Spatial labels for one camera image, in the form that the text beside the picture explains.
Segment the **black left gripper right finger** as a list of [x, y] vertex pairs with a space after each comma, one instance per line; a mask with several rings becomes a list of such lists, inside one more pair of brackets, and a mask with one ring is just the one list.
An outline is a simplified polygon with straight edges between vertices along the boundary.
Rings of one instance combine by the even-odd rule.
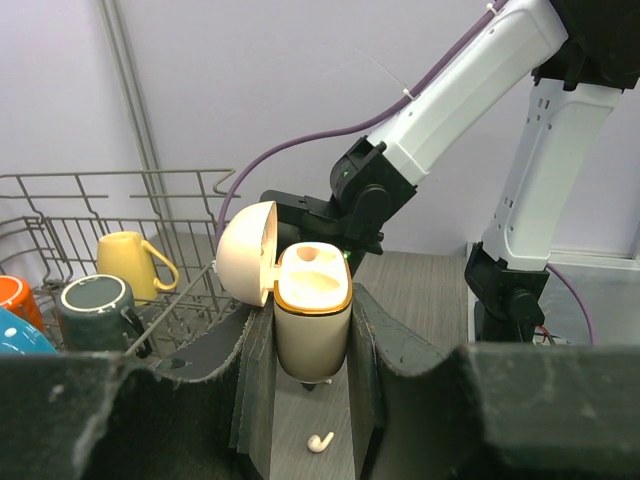
[[639, 350], [472, 343], [443, 353], [353, 289], [359, 479], [635, 479]]

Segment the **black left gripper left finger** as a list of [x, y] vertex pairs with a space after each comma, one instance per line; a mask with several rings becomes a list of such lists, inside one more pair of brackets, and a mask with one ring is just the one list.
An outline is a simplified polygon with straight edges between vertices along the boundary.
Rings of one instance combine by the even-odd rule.
[[271, 306], [240, 305], [154, 366], [120, 354], [1, 359], [5, 479], [266, 479]]

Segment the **white earbud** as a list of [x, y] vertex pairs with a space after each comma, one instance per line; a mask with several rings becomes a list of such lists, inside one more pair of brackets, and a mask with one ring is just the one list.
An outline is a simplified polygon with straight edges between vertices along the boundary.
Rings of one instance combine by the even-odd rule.
[[334, 439], [335, 433], [328, 432], [324, 437], [318, 434], [311, 435], [307, 440], [307, 449], [314, 454], [323, 453]]

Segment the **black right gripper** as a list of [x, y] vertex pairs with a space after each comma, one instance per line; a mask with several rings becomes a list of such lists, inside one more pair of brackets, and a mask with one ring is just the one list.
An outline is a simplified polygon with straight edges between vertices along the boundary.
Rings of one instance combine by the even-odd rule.
[[369, 194], [345, 211], [334, 198], [325, 201], [276, 190], [263, 192], [260, 200], [276, 205], [279, 255], [301, 242], [328, 243], [346, 255], [350, 271], [356, 273], [366, 255], [383, 253], [385, 206]]

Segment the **beige earbud charging case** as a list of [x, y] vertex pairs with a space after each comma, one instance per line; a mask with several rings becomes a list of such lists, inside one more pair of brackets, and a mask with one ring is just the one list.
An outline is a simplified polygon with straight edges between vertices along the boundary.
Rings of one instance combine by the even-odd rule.
[[216, 271], [236, 300], [264, 307], [274, 301], [282, 369], [306, 384], [328, 380], [347, 351], [353, 281], [345, 255], [322, 242], [297, 242], [277, 252], [273, 201], [238, 212], [218, 242]]

